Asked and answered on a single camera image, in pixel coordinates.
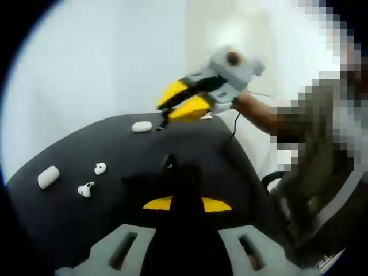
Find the black table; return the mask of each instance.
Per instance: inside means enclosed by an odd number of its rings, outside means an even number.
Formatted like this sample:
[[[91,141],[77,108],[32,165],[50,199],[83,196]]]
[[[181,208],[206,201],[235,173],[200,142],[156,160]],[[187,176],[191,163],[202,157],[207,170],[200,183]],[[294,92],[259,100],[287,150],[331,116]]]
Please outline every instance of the black table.
[[[232,207],[230,219],[220,220],[219,228],[253,224],[279,243],[285,241],[272,203],[240,144],[233,139],[227,157],[220,154],[219,146],[231,131],[219,117],[139,134],[131,131],[137,121],[156,126],[161,117],[123,115],[91,124],[35,156],[7,183],[20,223],[48,265],[54,269],[78,265],[94,243],[123,223],[155,227],[154,216],[160,212],[132,215],[121,177],[158,172],[168,153],[174,153],[180,163],[199,165],[202,195]],[[108,170],[97,176],[94,167],[99,162],[106,163]],[[52,165],[60,177],[41,190],[37,176]],[[77,188],[90,181],[95,186],[91,197],[84,198]]]

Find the sleeve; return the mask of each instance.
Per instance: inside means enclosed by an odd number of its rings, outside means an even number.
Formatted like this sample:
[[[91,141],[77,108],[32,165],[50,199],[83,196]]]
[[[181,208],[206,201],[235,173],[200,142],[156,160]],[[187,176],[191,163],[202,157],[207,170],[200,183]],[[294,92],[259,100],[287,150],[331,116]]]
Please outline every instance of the sleeve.
[[[290,106],[276,108],[277,142],[303,142],[306,133],[319,128],[328,111],[332,110],[331,97],[330,85],[308,86]]]

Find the gray gripper base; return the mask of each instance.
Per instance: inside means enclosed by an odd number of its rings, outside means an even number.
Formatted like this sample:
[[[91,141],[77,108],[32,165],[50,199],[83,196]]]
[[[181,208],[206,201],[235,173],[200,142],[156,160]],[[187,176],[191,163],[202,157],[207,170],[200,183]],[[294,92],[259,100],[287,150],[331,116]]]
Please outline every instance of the gray gripper base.
[[[64,267],[56,271],[58,276],[139,276],[145,253],[151,242],[156,229],[138,227],[123,224],[111,234],[92,246],[89,258],[79,266],[72,268]],[[127,238],[135,236],[120,270],[110,266],[112,259],[125,246]]]
[[[319,275],[315,269],[301,269],[289,262],[285,258],[283,248],[279,244],[251,225],[220,230],[219,233],[228,251],[234,276]],[[262,266],[260,270],[254,271],[251,267],[249,257],[240,243],[241,238],[245,238],[253,249]]]

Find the person's arm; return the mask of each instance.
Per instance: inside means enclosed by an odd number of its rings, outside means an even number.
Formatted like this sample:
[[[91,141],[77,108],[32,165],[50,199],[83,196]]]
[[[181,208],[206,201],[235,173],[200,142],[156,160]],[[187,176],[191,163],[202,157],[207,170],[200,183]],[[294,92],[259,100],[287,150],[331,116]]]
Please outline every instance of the person's arm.
[[[298,111],[293,111],[292,108],[278,108],[279,112],[276,113],[269,105],[258,101],[247,91],[237,97],[233,108],[260,130],[276,135],[278,141],[300,141],[306,127],[304,111],[300,108],[297,108]]]
[[[280,123],[277,115],[272,114],[270,106],[258,101],[250,93],[241,93],[235,100],[233,108],[260,130],[276,135],[277,125]]]

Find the white earbud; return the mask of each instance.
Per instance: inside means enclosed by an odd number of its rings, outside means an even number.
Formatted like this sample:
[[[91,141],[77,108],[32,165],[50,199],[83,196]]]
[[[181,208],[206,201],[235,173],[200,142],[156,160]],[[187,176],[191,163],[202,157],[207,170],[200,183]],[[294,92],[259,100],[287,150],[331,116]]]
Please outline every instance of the white earbud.
[[[97,163],[96,168],[94,168],[94,173],[97,175],[103,174],[107,170],[105,163]]]
[[[81,194],[84,197],[90,197],[91,196],[91,187],[94,185],[94,182],[88,182],[84,186],[78,187],[78,193]]]

